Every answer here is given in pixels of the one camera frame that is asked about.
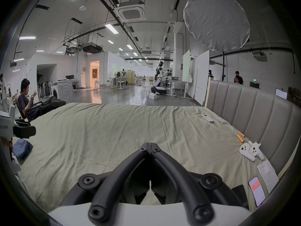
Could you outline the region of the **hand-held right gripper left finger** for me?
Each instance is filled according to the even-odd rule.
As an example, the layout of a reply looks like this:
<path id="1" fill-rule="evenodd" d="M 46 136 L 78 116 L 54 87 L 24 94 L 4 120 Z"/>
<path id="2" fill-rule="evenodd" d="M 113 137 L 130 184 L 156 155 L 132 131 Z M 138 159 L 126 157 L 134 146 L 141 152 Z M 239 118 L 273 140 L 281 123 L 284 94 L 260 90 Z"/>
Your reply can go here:
<path id="1" fill-rule="evenodd" d="M 82 175 L 61 206 L 91 202 L 88 220 L 96 226 L 113 225 L 118 203 L 140 205 L 150 189 L 150 145 L 142 144 L 111 172 Z"/>

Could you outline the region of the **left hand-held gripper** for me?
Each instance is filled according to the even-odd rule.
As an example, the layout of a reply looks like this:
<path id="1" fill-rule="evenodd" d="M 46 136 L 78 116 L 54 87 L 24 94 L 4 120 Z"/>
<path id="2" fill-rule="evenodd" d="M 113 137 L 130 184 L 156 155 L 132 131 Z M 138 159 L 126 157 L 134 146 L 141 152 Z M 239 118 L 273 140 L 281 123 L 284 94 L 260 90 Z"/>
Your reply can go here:
<path id="1" fill-rule="evenodd" d="M 12 137 L 28 139 L 36 135 L 36 127 L 23 119 L 12 119 L 12 117 L 0 111 L 0 137 L 10 140 Z"/>

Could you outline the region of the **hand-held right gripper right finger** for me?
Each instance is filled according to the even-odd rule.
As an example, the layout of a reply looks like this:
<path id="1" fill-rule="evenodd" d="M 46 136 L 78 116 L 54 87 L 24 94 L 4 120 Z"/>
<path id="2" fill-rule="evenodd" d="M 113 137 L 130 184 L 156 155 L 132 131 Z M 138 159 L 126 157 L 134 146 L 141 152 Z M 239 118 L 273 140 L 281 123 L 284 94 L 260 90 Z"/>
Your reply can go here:
<path id="1" fill-rule="evenodd" d="M 156 143 L 150 143 L 151 190 L 162 205 L 183 203 L 190 225 L 209 225 L 243 210 L 236 194 L 215 173 L 187 171 Z"/>

